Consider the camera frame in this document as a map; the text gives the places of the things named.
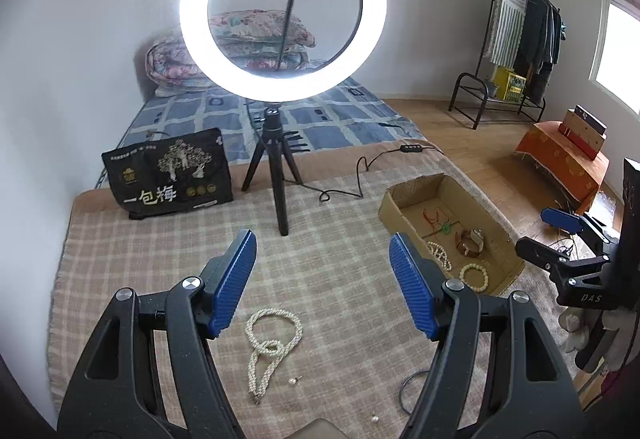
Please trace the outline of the brown cardboard box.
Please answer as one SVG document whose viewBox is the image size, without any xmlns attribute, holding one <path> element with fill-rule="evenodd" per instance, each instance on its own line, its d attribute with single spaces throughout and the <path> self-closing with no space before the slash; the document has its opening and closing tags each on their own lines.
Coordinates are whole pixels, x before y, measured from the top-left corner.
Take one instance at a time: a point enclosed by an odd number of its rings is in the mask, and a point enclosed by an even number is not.
<svg viewBox="0 0 640 439">
<path fill-rule="evenodd" d="M 438 207 L 459 220 L 450 234 L 427 235 L 422 211 Z M 378 218 L 389 233 L 404 233 L 421 256 L 433 260 L 446 277 L 456 277 L 476 292 L 499 295 L 524 270 L 514 251 L 515 233 L 495 206 L 444 173 L 419 176 L 391 186 L 384 193 Z M 480 256 L 462 256 L 456 233 L 480 229 L 485 248 Z"/>
</svg>

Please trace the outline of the striped hanging towel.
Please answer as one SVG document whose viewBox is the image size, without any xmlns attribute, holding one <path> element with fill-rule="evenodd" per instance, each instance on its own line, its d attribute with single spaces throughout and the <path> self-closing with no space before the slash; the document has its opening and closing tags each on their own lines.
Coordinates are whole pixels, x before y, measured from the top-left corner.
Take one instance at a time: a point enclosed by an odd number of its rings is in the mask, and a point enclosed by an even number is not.
<svg viewBox="0 0 640 439">
<path fill-rule="evenodd" d="M 524 29 L 527 0 L 495 0 L 491 7 L 484 57 L 495 66 L 512 69 Z"/>
</svg>

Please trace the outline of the thin dark bangle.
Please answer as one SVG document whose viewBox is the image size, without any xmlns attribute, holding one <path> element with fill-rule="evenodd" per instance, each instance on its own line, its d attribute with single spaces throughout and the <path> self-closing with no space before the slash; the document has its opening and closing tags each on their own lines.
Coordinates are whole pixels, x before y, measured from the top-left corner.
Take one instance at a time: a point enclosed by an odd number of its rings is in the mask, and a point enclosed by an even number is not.
<svg viewBox="0 0 640 439">
<path fill-rule="evenodd" d="M 429 373 L 429 369 L 419 370 L 410 374 L 401 382 L 397 401 L 402 413 L 405 415 L 410 415 L 414 410 Z"/>
</svg>

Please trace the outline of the red cord jade pendant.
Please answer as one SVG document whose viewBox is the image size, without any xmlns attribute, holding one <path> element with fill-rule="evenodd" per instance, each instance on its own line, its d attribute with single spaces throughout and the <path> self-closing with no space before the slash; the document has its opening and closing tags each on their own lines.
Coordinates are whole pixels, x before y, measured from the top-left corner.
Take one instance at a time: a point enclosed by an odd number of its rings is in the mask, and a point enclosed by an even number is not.
<svg viewBox="0 0 640 439">
<path fill-rule="evenodd" d="M 457 218 L 447 216 L 438 207 L 432 212 L 424 208 L 422 217 L 428 225 L 427 235 L 435 235 L 437 233 L 450 234 L 454 229 L 454 225 L 459 222 Z"/>
</svg>

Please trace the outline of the brown leather watch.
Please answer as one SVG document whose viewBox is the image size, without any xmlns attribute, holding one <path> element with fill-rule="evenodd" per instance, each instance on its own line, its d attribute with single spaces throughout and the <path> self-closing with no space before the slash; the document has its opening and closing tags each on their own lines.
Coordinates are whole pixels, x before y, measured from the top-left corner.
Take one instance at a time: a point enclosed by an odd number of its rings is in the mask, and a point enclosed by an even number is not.
<svg viewBox="0 0 640 439">
<path fill-rule="evenodd" d="M 463 229 L 456 233 L 457 251 L 465 257 L 478 257 L 485 248 L 485 236 L 480 229 Z"/>
</svg>

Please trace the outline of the orange cloth covered table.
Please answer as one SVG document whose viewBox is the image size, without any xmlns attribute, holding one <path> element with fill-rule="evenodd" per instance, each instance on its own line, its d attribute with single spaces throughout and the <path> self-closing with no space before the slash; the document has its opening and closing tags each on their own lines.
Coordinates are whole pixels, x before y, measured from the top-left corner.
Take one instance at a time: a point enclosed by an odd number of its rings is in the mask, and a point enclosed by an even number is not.
<svg viewBox="0 0 640 439">
<path fill-rule="evenodd" d="M 515 148 L 545 170 L 564 190 L 578 215 L 589 211 L 600 191 L 610 160 L 602 151 L 584 152 L 585 144 L 561 133 L 563 123 L 544 121 L 530 127 Z"/>
</svg>

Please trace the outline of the cardboard box on table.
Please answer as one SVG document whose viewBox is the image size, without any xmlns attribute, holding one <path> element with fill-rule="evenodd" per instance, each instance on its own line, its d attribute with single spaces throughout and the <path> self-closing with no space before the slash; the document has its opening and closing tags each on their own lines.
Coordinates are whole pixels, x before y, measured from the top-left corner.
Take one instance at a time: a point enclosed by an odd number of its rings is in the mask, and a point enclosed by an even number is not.
<svg viewBox="0 0 640 439">
<path fill-rule="evenodd" d="M 606 141 L 606 126 L 579 106 L 568 109 L 559 132 L 594 161 Z"/>
</svg>

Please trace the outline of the black printed gift bag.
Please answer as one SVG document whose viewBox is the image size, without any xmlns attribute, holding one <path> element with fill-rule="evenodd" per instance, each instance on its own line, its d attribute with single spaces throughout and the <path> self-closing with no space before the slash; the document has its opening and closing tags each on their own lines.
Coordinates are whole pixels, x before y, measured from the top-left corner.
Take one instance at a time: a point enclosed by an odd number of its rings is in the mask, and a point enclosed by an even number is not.
<svg viewBox="0 0 640 439">
<path fill-rule="evenodd" d="M 144 141 L 102 154 L 117 204 L 134 220 L 190 212 L 233 200 L 218 128 Z"/>
</svg>

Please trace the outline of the window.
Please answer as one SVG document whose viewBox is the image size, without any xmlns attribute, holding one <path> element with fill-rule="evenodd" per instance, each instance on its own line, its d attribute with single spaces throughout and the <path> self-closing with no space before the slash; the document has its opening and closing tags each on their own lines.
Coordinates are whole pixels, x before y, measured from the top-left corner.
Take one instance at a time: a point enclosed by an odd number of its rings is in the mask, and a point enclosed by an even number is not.
<svg viewBox="0 0 640 439">
<path fill-rule="evenodd" d="M 601 0 L 590 81 L 639 115 L 638 0 Z"/>
</svg>

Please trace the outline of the dark hanging clothes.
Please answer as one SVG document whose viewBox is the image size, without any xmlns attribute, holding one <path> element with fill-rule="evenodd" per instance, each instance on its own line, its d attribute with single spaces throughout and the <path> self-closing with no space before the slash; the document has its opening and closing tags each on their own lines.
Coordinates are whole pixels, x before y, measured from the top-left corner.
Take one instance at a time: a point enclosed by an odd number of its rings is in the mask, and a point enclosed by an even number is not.
<svg viewBox="0 0 640 439">
<path fill-rule="evenodd" d="M 535 104 L 544 100 L 565 31 L 560 10 L 550 0 L 527 0 L 514 72 L 526 79 L 524 95 Z"/>
</svg>

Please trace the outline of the black tripod stand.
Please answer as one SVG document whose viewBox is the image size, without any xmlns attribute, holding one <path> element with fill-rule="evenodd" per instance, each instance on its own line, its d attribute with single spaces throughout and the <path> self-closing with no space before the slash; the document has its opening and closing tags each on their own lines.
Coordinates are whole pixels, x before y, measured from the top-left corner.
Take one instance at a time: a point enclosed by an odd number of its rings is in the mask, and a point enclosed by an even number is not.
<svg viewBox="0 0 640 439">
<path fill-rule="evenodd" d="M 295 163 L 293 151 L 281 120 L 279 104 L 267 103 L 264 109 L 264 120 L 262 129 L 255 130 L 257 136 L 256 146 L 248 164 L 247 172 L 242 183 L 241 190 L 246 192 L 257 172 L 262 155 L 268 156 L 269 171 L 271 178 L 271 189 L 273 193 L 274 207 L 276 207 L 277 222 L 279 232 L 282 237 L 286 237 L 288 230 L 288 211 L 286 210 L 285 180 L 283 162 L 288 164 L 290 172 L 293 174 L 294 182 L 300 185 L 303 182 L 298 167 Z"/>
</svg>

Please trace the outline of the black clothes rack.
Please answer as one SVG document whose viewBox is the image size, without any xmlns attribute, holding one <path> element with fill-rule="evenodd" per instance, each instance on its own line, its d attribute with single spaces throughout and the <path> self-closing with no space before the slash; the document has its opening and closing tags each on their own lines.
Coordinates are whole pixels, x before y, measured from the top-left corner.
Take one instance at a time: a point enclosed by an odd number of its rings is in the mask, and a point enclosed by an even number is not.
<svg viewBox="0 0 640 439">
<path fill-rule="evenodd" d="M 542 100 L 540 104 L 535 104 L 525 97 L 524 92 L 522 100 L 518 103 L 501 101 L 496 98 L 497 89 L 494 84 L 494 75 L 498 66 L 490 63 L 484 57 L 489 34 L 491 7 L 494 6 L 494 1 L 490 2 L 483 45 L 475 70 L 463 72 L 457 77 L 448 106 L 450 112 L 456 111 L 469 120 L 474 129 L 480 126 L 480 122 L 483 121 L 486 114 L 506 113 L 508 121 L 514 120 L 517 116 L 524 116 L 527 121 L 537 123 L 541 120 L 547 107 L 546 99 Z"/>
</svg>

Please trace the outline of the folded floral quilt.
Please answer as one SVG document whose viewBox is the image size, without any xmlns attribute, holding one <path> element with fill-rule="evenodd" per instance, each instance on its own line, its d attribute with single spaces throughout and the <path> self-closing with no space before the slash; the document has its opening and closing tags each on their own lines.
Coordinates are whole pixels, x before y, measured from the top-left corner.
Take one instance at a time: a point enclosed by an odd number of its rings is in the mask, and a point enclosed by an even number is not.
<svg viewBox="0 0 640 439">
<path fill-rule="evenodd" d="M 299 17 L 284 20 L 283 10 L 250 9 L 214 14 L 208 26 L 224 56 L 254 74 L 299 71 L 309 66 L 314 34 Z M 145 55 L 145 73 L 168 96 L 201 92 L 215 83 L 195 64 L 181 30 L 175 28 L 152 43 Z"/>
</svg>

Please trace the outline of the yellow box on rack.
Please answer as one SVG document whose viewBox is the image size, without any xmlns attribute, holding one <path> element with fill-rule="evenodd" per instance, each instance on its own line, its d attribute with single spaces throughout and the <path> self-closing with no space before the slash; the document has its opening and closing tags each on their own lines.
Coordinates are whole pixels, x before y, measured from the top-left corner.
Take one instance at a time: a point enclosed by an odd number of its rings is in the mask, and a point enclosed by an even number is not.
<svg viewBox="0 0 640 439">
<path fill-rule="evenodd" d="M 494 75 L 496 98 L 501 101 L 518 103 L 523 98 L 526 78 L 508 68 L 498 66 Z"/>
</svg>

